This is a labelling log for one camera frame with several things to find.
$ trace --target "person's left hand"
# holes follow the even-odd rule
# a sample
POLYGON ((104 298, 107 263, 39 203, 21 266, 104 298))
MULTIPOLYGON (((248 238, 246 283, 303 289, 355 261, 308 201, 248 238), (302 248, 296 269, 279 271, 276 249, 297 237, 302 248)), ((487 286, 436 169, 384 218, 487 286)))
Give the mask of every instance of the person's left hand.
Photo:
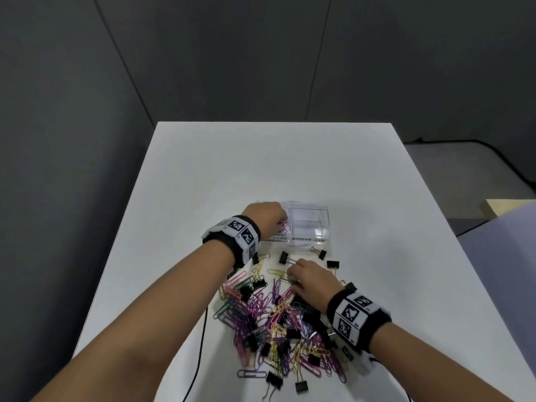
POLYGON ((257 224, 261 240, 277 234, 282 228, 281 222, 288 218, 287 212, 278 202, 252 203, 245 208, 242 215, 257 224))

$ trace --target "gray floor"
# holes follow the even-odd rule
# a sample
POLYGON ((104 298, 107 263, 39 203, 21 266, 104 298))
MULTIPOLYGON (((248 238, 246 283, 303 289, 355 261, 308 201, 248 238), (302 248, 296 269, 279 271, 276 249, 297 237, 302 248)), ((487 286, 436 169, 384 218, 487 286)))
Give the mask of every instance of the gray floor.
POLYGON ((483 144, 424 143, 406 149, 449 222, 470 227, 483 220, 479 203, 485 199, 536 198, 534 190, 483 144))

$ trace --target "person's right hand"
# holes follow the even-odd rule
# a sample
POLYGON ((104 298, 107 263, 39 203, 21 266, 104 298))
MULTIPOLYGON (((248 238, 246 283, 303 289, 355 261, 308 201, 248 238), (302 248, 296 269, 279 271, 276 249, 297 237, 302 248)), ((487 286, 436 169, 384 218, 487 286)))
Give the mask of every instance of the person's right hand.
POLYGON ((303 258, 300 258, 287 270, 287 275, 298 279, 302 286, 294 284, 291 286, 291 290, 324 314, 331 298, 344 289, 344 286, 330 270, 322 268, 314 261, 307 261, 303 258))

